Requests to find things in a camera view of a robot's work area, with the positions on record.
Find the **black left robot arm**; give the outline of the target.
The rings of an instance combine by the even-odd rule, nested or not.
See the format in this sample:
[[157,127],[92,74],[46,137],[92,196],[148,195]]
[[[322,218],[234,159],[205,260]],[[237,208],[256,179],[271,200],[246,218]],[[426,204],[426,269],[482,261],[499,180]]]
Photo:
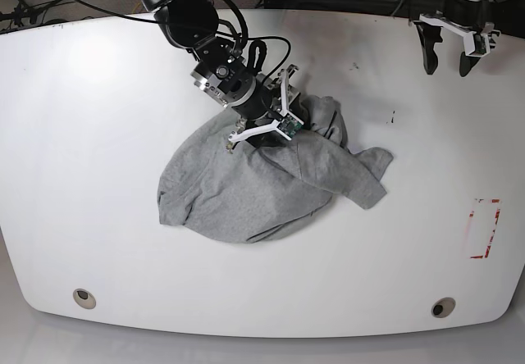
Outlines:
[[435,45],[443,42],[441,31],[460,37],[463,51],[459,58],[459,74],[464,77],[495,48],[494,37],[500,32],[488,21],[488,0],[445,0],[442,11],[421,14],[413,22],[422,47],[423,67],[433,75],[438,67]]

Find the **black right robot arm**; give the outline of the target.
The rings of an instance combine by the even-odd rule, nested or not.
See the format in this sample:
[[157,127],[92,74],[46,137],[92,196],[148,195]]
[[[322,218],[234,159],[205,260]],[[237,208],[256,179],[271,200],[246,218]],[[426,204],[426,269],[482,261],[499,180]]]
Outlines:
[[254,147],[291,140],[304,119],[289,85],[296,66],[276,66],[263,74],[266,37],[252,37],[240,9],[231,0],[141,0],[153,13],[167,41],[190,52],[197,66],[195,85],[237,118],[227,147]]

